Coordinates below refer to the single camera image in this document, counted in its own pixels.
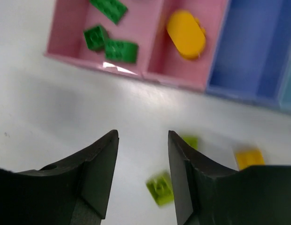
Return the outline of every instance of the yellow block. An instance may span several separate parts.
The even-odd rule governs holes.
[[[262,153],[257,148],[235,152],[235,159],[240,170],[251,165],[265,165]]]
[[[194,59],[203,52],[206,45],[205,30],[190,12],[185,10],[174,12],[168,21],[167,31],[184,58]]]

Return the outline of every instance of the pink compartment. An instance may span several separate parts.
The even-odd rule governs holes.
[[[57,0],[46,56],[79,67],[204,91],[228,0],[121,2],[128,12],[115,25],[89,0]],[[193,13],[207,31],[207,47],[197,60],[183,59],[166,32],[169,16],[179,8]],[[104,52],[87,49],[83,31],[99,23],[111,38],[138,43],[136,64],[107,61]]]

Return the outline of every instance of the white surface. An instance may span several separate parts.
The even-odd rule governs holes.
[[[175,225],[174,205],[159,209],[145,186],[169,168],[168,130],[213,130],[258,144],[270,164],[291,164],[291,116],[44,58],[53,7],[54,0],[0,1],[0,167],[40,169],[118,129],[102,224]]]

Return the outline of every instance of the green cube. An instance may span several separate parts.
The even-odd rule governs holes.
[[[138,45],[133,42],[108,39],[105,43],[107,60],[136,63]]]
[[[128,8],[118,0],[90,0],[90,3],[115,24],[118,24],[128,10]]]
[[[102,25],[97,25],[85,30],[84,37],[88,49],[101,51],[105,48],[105,41],[108,39],[108,33]]]
[[[194,148],[196,150],[198,149],[198,143],[199,143],[199,141],[198,141],[198,138],[197,137],[191,136],[191,135],[183,135],[183,136],[181,136],[181,138],[186,143],[188,143],[189,146],[191,146],[192,148]]]
[[[152,177],[146,182],[157,205],[162,206],[174,200],[174,193],[170,176],[167,172]]]

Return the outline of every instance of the lime green block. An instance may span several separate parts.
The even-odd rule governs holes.
[[[195,137],[195,136],[188,136],[188,135],[184,135],[184,136],[181,136],[182,139],[189,144],[189,146],[191,146],[192,148],[194,149],[198,149],[198,138]]]
[[[174,200],[172,183],[167,172],[152,177],[146,182],[146,186],[157,205],[163,206]]]

